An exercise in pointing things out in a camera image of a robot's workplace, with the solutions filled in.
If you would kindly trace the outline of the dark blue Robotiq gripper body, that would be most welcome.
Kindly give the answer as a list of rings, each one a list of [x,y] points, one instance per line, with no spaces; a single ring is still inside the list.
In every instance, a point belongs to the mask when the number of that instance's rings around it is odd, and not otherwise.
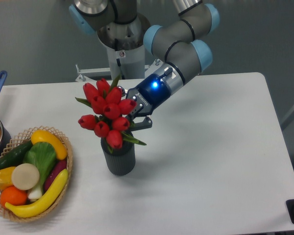
[[[153,111],[171,96],[171,90],[165,83],[166,76],[151,74],[136,87],[128,90],[126,98],[136,102],[128,115],[130,119],[151,115]]]

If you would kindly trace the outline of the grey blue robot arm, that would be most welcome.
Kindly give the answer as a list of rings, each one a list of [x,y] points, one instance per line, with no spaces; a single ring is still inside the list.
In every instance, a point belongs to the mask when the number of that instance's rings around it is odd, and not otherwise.
[[[137,103],[127,119],[144,118],[131,131],[150,128],[152,112],[213,60],[200,38],[218,27],[217,9],[200,0],[173,4],[179,20],[167,27],[151,25],[135,0],[75,0],[69,7],[78,27],[106,48],[112,79],[141,79],[126,92]]]

